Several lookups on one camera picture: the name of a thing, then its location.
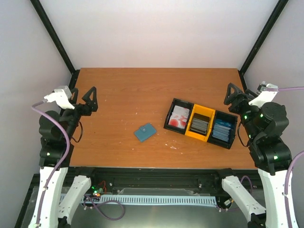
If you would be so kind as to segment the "black frame post left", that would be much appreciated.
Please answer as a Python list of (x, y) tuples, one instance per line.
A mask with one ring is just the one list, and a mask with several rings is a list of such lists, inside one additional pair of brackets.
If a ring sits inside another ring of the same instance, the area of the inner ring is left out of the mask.
[(44, 25), (46, 31), (48, 32), (50, 38), (52, 39), (55, 47), (57, 48), (62, 60), (64, 61), (66, 67), (68, 68), (69, 72), (73, 75), (77, 72), (74, 68), (59, 36), (57, 35), (44, 7), (42, 6), (39, 0), (30, 0), (34, 10), (36, 11), (38, 17), (40, 18), (42, 24)]

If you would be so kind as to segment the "blue card stack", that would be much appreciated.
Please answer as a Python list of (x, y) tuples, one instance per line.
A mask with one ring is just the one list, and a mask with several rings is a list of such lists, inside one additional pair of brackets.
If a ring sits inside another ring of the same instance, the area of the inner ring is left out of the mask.
[(212, 137), (228, 143), (232, 127), (233, 125), (231, 123), (216, 119), (212, 132)]

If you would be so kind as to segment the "black card bin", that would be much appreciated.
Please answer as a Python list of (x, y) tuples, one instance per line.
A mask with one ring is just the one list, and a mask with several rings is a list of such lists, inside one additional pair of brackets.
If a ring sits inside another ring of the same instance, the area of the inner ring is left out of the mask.
[(230, 149), (235, 139), (237, 123), (237, 116), (216, 111), (207, 142)]
[(194, 103), (174, 98), (166, 115), (163, 128), (185, 135), (193, 107)]

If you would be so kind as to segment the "grey card stack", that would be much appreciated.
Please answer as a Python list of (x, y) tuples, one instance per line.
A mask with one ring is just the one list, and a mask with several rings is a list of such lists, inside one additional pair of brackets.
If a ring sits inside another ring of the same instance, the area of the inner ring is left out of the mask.
[(209, 122), (210, 122), (210, 118), (208, 116), (194, 113), (190, 124), (190, 131), (201, 135), (207, 135)]

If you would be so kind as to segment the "teal card holder wallet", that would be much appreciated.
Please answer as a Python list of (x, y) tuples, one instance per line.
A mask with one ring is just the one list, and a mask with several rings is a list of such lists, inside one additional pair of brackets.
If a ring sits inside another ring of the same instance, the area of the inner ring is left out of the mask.
[(140, 142), (144, 142), (153, 135), (157, 133), (156, 129), (152, 126), (151, 123), (147, 123), (143, 126), (140, 126), (138, 130), (134, 132), (134, 135)]

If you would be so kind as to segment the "yellow card bin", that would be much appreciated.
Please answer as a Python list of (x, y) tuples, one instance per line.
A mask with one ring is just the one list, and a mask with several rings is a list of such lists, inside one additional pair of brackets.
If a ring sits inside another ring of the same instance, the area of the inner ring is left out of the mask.
[(190, 115), (185, 135), (207, 142), (215, 117), (214, 109), (195, 104)]

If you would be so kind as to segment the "black card bin right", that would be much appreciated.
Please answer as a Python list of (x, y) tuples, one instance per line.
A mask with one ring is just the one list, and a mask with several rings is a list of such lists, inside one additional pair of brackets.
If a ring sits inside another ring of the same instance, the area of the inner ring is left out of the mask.
[(216, 111), (207, 142), (230, 149), (235, 139), (237, 123), (237, 116)]

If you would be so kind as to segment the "black frame post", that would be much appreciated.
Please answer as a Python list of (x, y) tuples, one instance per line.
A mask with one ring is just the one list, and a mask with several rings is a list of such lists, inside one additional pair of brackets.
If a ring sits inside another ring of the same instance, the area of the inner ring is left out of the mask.
[(259, 49), (262, 47), (264, 41), (266, 40), (267, 36), (269, 35), (270, 31), (272, 30), (273, 26), (275, 25), (276, 21), (278, 20), (279, 16), (283, 12), (288, 2), (289, 0), (279, 0), (275, 5), (263, 29), (257, 37), (253, 47), (251, 48), (246, 60), (244, 61), (241, 69), (239, 70), (241, 76), (244, 76), (247, 70), (249, 69)]
[(50, 38), (52, 39), (55, 47), (57, 48), (62, 60), (64, 61), (66, 67), (68, 68), (69, 72), (73, 75), (77, 72), (74, 68), (59, 36), (57, 35), (44, 7), (42, 6), (39, 0), (30, 0), (34, 10), (36, 11), (38, 17), (40, 18), (42, 24), (44, 25), (46, 31), (48, 32)]

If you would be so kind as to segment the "black front rail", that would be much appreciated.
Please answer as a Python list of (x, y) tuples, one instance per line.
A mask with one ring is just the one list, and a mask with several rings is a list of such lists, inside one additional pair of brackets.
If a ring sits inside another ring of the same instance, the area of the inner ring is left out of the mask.
[(93, 185), (105, 182), (107, 192), (125, 188), (185, 189), (221, 193), (217, 169), (93, 168)]

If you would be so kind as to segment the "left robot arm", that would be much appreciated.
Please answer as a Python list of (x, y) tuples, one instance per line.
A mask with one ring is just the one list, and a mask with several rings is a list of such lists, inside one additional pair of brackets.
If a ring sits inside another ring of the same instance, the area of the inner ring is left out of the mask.
[(68, 228), (78, 204), (87, 191), (98, 188), (99, 179), (94, 169), (82, 167), (74, 177), (64, 198), (61, 191), (70, 166), (74, 146), (71, 143), (83, 116), (98, 110), (97, 89), (90, 88), (77, 103), (78, 89), (60, 86), (43, 100), (32, 105), (40, 114), (39, 153), (40, 180), (35, 209), (28, 225), (30, 228)]

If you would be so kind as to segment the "electronics board with leds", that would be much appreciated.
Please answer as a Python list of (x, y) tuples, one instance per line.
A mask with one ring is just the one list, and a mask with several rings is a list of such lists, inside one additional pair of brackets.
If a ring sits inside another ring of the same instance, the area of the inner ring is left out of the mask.
[(92, 186), (93, 196), (100, 197), (107, 193), (106, 181), (101, 181), (99, 184)]

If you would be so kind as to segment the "black card bin left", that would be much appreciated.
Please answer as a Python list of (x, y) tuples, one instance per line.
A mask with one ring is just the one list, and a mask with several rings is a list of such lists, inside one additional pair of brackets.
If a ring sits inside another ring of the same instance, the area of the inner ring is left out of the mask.
[(193, 107), (194, 103), (174, 98), (166, 115), (163, 128), (185, 135)]

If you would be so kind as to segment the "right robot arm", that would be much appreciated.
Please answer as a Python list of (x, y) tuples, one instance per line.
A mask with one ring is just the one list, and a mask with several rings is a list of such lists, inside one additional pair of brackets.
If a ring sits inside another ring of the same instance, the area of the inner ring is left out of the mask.
[(262, 181), (265, 206), (260, 205), (235, 175), (221, 178), (222, 189), (234, 200), (249, 228), (297, 228), (292, 196), (292, 171), (296, 156), (281, 139), (289, 125), (284, 105), (273, 102), (279, 89), (263, 82), (259, 93), (243, 92), (233, 83), (224, 104), (240, 116), (248, 136), (248, 149)]

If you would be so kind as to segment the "black frame post right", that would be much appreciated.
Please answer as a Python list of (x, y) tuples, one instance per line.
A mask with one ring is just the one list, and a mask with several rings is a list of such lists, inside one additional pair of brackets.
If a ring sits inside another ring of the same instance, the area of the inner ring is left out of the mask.
[(269, 35), (270, 31), (272, 30), (273, 26), (275, 25), (276, 21), (278, 20), (279, 16), (283, 12), (288, 2), (289, 0), (279, 0), (275, 5), (263, 29), (257, 37), (253, 47), (251, 48), (246, 60), (244, 61), (241, 69), (239, 70), (241, 76), (244, 76), (247, 70), (249, 69), (259, 49), (262, 47), (264, 41), (266, 40), (267, 36)]

